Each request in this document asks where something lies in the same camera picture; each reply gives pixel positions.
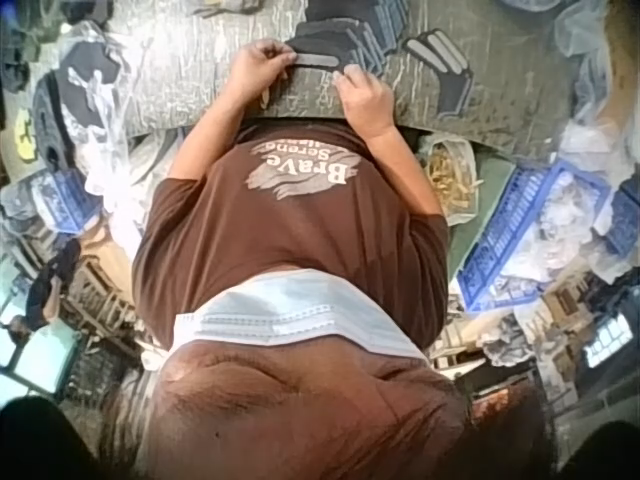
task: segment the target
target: finger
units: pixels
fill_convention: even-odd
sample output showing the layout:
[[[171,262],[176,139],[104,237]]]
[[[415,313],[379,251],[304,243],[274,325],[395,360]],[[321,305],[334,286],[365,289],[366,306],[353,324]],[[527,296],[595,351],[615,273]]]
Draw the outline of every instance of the finger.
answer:
[[[273,55],[277,55],[279,53],[294,53],[293,48],[289,45],[278,40],[274,40],[273,38],[258,40],[254,43],[254,46],[265,54],[271,53]]]
[[[273,64],[278,70],[284,70],[290,65],[293,65],[298,58],[296,52],[280,53],[277,56],[269,60],[269,63]]]
[[[369,85],[369,79],[360,65],[347,65],[344,67],[345,77],[351,80],[355,87],[366,87]]]
[[[364,72],[370,85],[382,86],[382,81],[371,72]]]
[[[253,46],[260,50],[262,53],[273,52],[278,42],[273,38],[263,38],[262,40],[256,40]]]
[[[337,70],[333,72],[333,84],[341,96],[353,88],[351,80]]]

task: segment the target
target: hand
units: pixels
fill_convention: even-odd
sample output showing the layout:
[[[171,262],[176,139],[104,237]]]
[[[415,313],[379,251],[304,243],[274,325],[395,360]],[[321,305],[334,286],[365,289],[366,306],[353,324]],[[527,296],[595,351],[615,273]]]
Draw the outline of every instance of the hand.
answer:
[[[393,92],[358,65],[347,65],[344,75],[333,73],[333,84],[342,101],[344,116],[365,142],[384,136],[395,128]]]
[[[277,40],[258,40],[235,56],[223,94],[242,106],[256,100],[296,60],[296,53]]]

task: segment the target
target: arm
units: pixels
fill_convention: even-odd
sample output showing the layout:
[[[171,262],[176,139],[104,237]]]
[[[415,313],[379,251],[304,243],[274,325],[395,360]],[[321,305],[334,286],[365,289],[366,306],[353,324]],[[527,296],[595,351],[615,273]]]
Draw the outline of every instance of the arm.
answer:
[[[431,181],[397,128],[369,140],[367,147],[411,213],[444,215]]]
[[[62,288],[62,280],[57,276],[51,279],[51,293],[42,309],[42,316],[47,322],[51,322],[58,318],[60,312],[60,289]]]
[[[180,148],[169,178],[199,180],[233,146],[247,106],[293,64],[295,52],[275,40],[259,40],[236,55],[220,96]]]
[[[182,144],[168,178],[200,179],[229,151],[243,117],[243,105],[225,95],[218,97]]]
[[[336,72],[334,84],[347,121],[365,141],[409,211],[420,215],[443,215],[431,182],[395,127],[391,89],[356,65],[347,66],[344,75]]]

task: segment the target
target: hair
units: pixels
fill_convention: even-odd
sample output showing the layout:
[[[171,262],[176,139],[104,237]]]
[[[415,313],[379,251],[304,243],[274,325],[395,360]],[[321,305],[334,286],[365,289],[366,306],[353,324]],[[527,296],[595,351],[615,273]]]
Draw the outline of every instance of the hair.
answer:
[[[426,417],[423,412],[413,412],[376,434],[344,432],[327,442],[332,453],[323,457],[330,460],[321,471],[309,466],[309,471],[289,472],[282,478],[542,480],[551,478],[555,471],[553,422],[531,387],[512,395],[506,407],[485,412],[477,420],[469,419],[462,435],[453,442],[442,441],[450,433],[446,426],[434,422],[431,414]],[[99,460],[107,476],[152,480],[144,466],[136,465],[141,436],[127,445],[122,435],[115,435],[117,429],[112,424],[106,425]],[[216,478],[215,472],[209,478]]]
[[[15,346],[18,348],[22,348],[29,341],[29,338],[31,337],[31,333],[28,331],[14,330],[13,325],[15,325],[15,323],[17,322],[22,324],[24,322],[24,316],[16,315],[11,319],[11,322],[9,322],[8,324],[6,325],[2,324],[2,328],[7,331],[9,338],[15,344]]]

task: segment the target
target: blue basket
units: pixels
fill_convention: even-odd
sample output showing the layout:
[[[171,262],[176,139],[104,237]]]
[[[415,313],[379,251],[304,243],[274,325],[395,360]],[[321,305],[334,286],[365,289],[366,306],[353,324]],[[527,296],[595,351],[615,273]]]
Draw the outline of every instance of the blue basket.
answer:
[[[546,284],[524,282],[521,288],[494,297],[489,290],[511,258],[531,224],[537,219],[558,177],[570,172],[583,188],[598,194],[596,214],[609,194],[609,185],[599,176],[583,172],[571,163],[558,160],[551,169],[518,167],[511,176],[491,220],[458,273],[458,283],[467,311],[530,303],[540,297]]]
[[[631,253],[640,235],[640,196],[637,195],[637,189],[635,196],[629,196],[627,191],[621,188],[613,196],[611,229],[604,237],[607,250],[621,258]]]
[[[76,235],[102,209],[102,199],[87,193],[84,177],[75,169],[45,173],[33,183],[46,200],[54,228]]]

